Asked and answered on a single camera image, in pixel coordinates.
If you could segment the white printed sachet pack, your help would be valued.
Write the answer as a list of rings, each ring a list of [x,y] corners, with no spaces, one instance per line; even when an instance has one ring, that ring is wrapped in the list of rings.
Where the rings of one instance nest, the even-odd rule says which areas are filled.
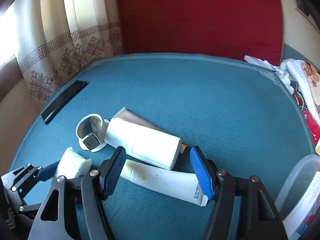
[[[78,178],[89,172],[91,166],[92,159],[85,159],[69,147],[62,155],[53,178],[59,176],[65,176],[67,179]]]

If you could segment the white cream tube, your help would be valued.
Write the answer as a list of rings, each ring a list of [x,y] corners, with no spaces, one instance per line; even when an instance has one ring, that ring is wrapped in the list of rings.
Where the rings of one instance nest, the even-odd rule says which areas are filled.
[[[208,203],[194,173],[169,171],[127,160],[120,176],[146,189],[201,207]]]

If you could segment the white rectangular bottle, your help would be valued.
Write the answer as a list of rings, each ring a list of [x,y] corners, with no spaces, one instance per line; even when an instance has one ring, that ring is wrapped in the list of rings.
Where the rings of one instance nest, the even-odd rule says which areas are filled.
[[[120,118],[109,122],[105,141],[114,148],[122,146],[138,160],[166,170],[173,169],[181,149],[179,137]]]

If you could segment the white round jar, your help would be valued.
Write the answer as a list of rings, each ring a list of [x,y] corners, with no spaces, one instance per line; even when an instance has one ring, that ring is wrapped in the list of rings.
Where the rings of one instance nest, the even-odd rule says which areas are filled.
[[[93,153],[102,150],[107,145],[105,135],[109,123],[95,113],[83,117],[75,129],[80,147]]]

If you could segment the beige cosmetic tube silver cap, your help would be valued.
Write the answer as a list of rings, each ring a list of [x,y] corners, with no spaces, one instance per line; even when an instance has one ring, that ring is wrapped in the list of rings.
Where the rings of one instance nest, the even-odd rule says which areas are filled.
[[[160,132],[164,132],[159,127],[155,126],[154,124],[148,122],[147,120],[141,118],[140,116],[132,113],[125,107],[123,107],[120,111],[118,111],[112,118],[120,118],[121,120],[128,121],[134,124],[142,125],[144,127],[148,127],[151,129],[155,129]]]

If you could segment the clear plastic bowl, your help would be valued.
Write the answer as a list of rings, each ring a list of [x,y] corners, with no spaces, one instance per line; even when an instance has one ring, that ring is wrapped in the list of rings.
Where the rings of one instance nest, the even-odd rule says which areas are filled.
[[[300,201],[317,171],[319,171],[318,155],[307,155],[295,165],[275,201],[275,206],[281,216],[282,222]],[[312,207],[308,217],[288,239],[302,239],[306,237],[307,231],[311,230],[311,226],[317,225],[318,216],[319,198]]]

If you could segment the blue white medicine box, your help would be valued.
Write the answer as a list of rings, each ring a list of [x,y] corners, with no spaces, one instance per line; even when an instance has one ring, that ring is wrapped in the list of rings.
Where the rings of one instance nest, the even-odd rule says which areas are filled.
[[[303,194],[300,201],[283,220],[284,228],[288,237],[297,231],[299,226],[308,217],[312,207],[319,198],[319,171],[315,173],[309,187]]]

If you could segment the teal woven table mat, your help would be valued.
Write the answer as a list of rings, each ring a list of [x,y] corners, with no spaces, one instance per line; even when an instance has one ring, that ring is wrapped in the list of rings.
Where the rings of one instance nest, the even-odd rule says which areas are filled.
[[[296,101],[274,72],[255,65],[202,55],[124,55],[103,59],[75,80],[88,85],[48,125],[37,117],[10,170],[47,166],[70,146],[98,167],[115,149],[82,151],[76,126],[91,113],[110,120],[123,107],[199,146],[232,176],[258,176],[273,200],[296,163],[315,152]],[[103,202],[116,239],[200,239],[213,204],[199,207],[123,178]]]

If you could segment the black flat remote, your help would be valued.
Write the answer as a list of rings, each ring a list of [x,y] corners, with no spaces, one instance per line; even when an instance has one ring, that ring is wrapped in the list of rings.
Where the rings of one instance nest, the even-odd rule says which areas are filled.
[[[45,125],[63,109],[63,107],[72,100],[88,83],[86,81],[76,80],[59,94],[41,113],[41,118]]]

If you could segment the white bedside table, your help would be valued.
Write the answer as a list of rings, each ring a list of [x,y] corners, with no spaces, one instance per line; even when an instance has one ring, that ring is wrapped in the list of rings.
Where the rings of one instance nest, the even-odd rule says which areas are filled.
[[[258,59],[256,57],[245,55],[244,56],[244,61],[246,61],[247,63],[250,63],[250,64],[254,64],[256,66],[260,66],[260,67],[269,69],[269,70],[274,71],[274,72],[276,72],[278,70],[278,68],[276,66],[270,64],[268,61],[261,60],[261,59]]]

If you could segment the crumpled white tissue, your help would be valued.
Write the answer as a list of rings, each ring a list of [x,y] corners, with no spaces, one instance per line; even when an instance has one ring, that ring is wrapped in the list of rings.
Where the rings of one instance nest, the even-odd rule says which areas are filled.
[[[296,91],[297,80],[287,70],[281,69],[280,67],[275,67],[275,72],[289,93],[293,95]]]

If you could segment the floral white quilt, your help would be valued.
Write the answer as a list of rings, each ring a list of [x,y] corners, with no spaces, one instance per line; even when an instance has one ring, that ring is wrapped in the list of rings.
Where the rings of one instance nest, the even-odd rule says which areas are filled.
[[[306,106],[311,116],[316,121],[317,125],[319,125],[319,113],[318,113],[316,104],[314,102],[306,75],[303,72],[303,68],[302,68],[303,63],[305,63],[305,61],[303,60],[287,59],[280,64],[280,68],[282,70],[287,70],[289,74],[293,76],[295,80],[298,82],[298,85],[303,95],[303,98],[305,100]]]

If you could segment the patterned beige curtain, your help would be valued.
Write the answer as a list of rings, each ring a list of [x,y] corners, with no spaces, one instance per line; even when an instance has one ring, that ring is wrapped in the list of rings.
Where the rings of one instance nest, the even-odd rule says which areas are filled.
[[[123,53],[117,0],[1,0],[1,51],[42,107],[92,60]]]

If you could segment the red upholstered headboard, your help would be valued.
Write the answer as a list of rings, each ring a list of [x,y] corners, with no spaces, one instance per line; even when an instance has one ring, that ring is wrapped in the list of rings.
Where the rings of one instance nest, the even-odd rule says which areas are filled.
[[[194,53],[277,65],[280,0],[118,0],[125,52]]]

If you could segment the framed wall picture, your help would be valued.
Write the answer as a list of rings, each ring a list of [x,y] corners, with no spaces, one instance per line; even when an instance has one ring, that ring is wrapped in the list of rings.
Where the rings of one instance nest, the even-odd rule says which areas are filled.
[[[302,0],[296,0],[296,10],[302,14],[317,31],[319,31],[319,27],[311,15],[310,9],[302,2]]]

